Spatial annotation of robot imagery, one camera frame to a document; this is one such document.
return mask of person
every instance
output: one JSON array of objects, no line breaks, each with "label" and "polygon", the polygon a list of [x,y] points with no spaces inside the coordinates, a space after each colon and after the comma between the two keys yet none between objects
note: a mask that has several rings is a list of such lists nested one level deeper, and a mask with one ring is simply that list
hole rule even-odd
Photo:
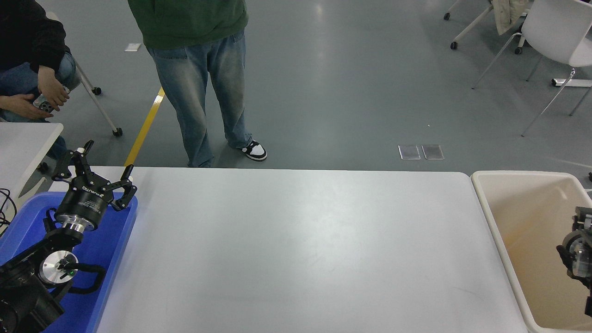
[{"label": "person", "polygon": [[267,158],[244,123],[244,0],[128,0],[160,83],[175,108],[189,167],[211,167],[205,121],[208,73],[229,146]]},{"label": "person", "polygon": [[[59,111],[79,83],[74,58],[65,45],[62,23],[46,17],[34,0],[0,1],[0,117],[13,122],[48,122],[51,113],[32,102],[43,94]],[[47,156],[66,152],[59,136]]]}]

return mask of floor marking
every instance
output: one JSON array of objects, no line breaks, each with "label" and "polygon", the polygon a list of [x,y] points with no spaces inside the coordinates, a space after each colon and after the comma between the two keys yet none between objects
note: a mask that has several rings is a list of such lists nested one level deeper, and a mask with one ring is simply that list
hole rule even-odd
[{"label": "floor marking", "polygon": [[129,155],[127,155],[126,162],[123,164],[124,167],[127,165],[130,165],[130,164],[134,164],[134,161],[136,160],[136,157],[138,157],[138,153],[140,152],[140,148],[142,148],[142,144],[144,143],[144,139],[146,138],[146,135],[148,134],[148,131],[150,130],[150,126],[152,126],[152,122],[154,121],[154,118],[156,117],[156,113],[158,112],[158,108],[160,107],[160,103],[162,103],[162,100],[164,99],[164,97],[165,97],[165,90],[162,89],[162,87],[160,87],[160,91],[158,92],[158,95],[154,99],[154,103],[152,103],[152,107],[150,108],[150,112],[148,112],[148,116],[146,117],[146,120],[144,121],[144,125],[142,125],[142,128],[140,129],[140,133],[138,133],[138,136],[136,137],[136,141],[134,142],[134,145],[131,147]]}]

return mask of caster wheel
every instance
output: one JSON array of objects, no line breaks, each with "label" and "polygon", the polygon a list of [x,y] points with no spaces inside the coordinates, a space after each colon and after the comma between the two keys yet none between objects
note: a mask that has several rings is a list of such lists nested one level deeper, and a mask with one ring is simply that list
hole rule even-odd
[{"label": "caster wheel", "polygon": [[42,173],[45,174],[47,171],[49,171],[49,166],[47,165],[47,163],[45,162],[41,162],[39,163],[39,165],[37,166],[37,170]]}]

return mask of green hoodie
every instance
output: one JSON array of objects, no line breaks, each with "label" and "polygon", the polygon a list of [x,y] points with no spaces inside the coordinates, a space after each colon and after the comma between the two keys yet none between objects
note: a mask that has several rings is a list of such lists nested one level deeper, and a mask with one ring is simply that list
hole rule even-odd
[{"label": "green hoodie", "polygon": [[247,25],[244,0],[128,0],[155,49],[175,49],[226,38]]}]

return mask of black jacket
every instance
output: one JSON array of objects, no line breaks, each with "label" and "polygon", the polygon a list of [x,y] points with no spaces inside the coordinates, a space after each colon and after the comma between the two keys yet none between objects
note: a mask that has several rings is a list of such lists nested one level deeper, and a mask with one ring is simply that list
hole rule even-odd
[{"label": "black jacket", "polygon": [[34,0],[0,0],[0,70],[31,63],[56,72],[65,52],[66,32],[62,23],[48,19]]}]

